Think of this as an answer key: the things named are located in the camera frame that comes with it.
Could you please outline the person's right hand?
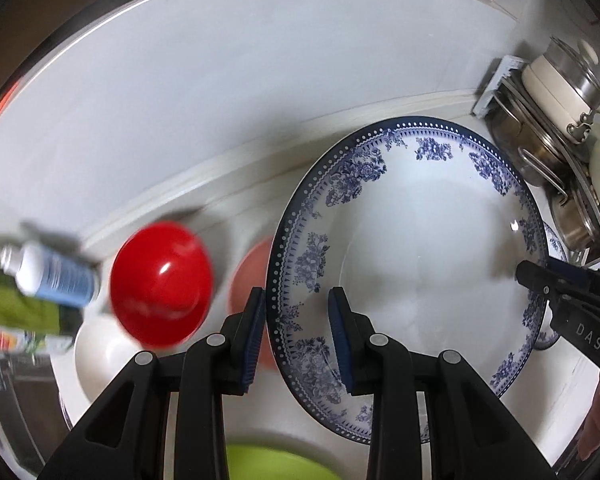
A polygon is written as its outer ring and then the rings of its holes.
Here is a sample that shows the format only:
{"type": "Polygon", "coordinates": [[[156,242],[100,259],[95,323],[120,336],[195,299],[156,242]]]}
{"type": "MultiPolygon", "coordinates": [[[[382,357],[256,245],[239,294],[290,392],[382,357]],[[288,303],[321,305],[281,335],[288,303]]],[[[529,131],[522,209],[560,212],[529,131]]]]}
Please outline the person's right hand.
{"type": "Polygon", "coordinates": [[[580,460],[585,462],[598,448],[600,448],[600,380],[577,445],[580,460]]]}

